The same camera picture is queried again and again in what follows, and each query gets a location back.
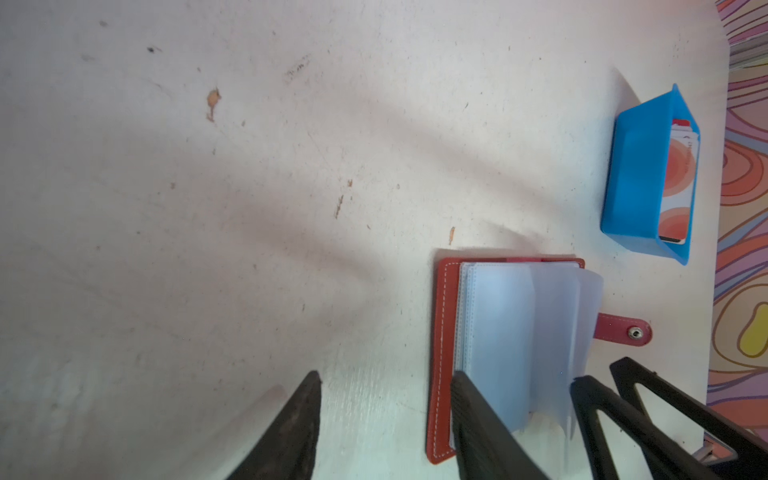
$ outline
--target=scratched white surface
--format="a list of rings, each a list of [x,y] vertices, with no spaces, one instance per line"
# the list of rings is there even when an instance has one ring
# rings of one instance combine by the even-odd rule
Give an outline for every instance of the scratched white surface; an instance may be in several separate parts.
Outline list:
[[[703,399],[727,55],[711,0],[3,2],[0,477],[224,475],[318,369],[315,478],[457,478],[424,453],[448,248],[585,258],[655,330],[589,373],[631,354]],[[615,114],[673,82],[684,268],[598,227]],[[567,465],[523,436],[589,476],[578,435]]]

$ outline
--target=red strap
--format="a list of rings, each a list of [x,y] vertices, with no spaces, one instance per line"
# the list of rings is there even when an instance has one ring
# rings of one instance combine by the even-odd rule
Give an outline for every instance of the red strap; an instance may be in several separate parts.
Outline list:
[[[624,345],[643,346],[654,338],[654,331],[645,320],[599,313],[594,338]]]

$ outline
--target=table surface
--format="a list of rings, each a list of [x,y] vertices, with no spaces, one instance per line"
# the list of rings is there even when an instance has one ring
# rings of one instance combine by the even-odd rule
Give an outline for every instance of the table surface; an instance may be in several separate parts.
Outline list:
[[[315,478],[458,478],[424,453],[446,250],[583,257],[602,311],[655,332],[595,341],[588,373],[613,386],[629,355],[704,399],[711,0],[15,0],[0,31],[4,478],[221,474],[311,369]],[[675,82],[702,137],[686,267],[599,230],[615,115]],[[590,476],[578,434],[567,461],[547,419],[518,437],[552,478]]]

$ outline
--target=stack of cards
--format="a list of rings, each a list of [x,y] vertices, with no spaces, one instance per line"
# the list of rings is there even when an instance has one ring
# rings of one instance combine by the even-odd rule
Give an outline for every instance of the stack of cards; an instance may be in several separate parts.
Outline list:
[[[659,238],[665,242],[679,245],[687,241],[698,157],[699,134],[689,121],[673,120],[659,216]]]
[[[454,368],[513,432],[529,412],[570,436],[573,378],[584,375],[603,279],[575,262],[462,263]]]

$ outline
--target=blue tray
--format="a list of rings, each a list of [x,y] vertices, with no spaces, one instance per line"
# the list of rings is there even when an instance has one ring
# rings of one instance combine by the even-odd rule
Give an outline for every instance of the blue tray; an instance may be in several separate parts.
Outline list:
[[[600,229],[629,250],[674,258],[685,265],[694,227],[698,157],[686,242],[676,245],[659,238],[673,118],[690,121],[693,130],[701,135],[677,84],[672,91],[619,115]]]

